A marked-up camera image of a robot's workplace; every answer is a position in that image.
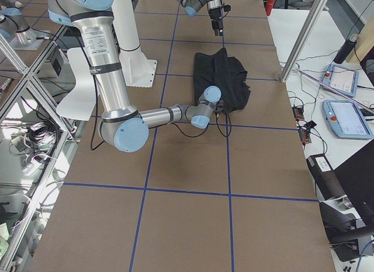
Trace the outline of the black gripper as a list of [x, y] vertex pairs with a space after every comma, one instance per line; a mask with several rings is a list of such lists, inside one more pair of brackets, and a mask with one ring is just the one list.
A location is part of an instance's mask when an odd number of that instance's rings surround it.
[[223, 20], [222, 20], [222, 8], [209, 9], [209, 16], [212, 20], [212, 29], [215, 36], [223, 35]]

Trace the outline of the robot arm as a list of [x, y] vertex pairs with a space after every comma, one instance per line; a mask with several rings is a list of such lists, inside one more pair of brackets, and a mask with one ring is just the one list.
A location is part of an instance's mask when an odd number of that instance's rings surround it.
[[184, 8], [185, 13], [189, 17], [194, 17], [204, 6], [212, 23], [212, 29], [215, 36], [222, 36], [224, 25], [224, 12], [231, 10], [230, 5], [225, 5], [222, 0], [177, 0]]
[[99, 128], [102, 140], [122, 152], [136, 152], [148, 140], [150, 129], [186, 119], [206, 130], [221, 103], [221, 90], [208, 86], [196, 105], [139, 111], [127, 87], [135, 78], [154, 73], [154, 61], [142, 53], [131, 0], [48, 0], [50, 19], [78, 29], [79, 48], [92, 77], [95, 97], [104, 112]]

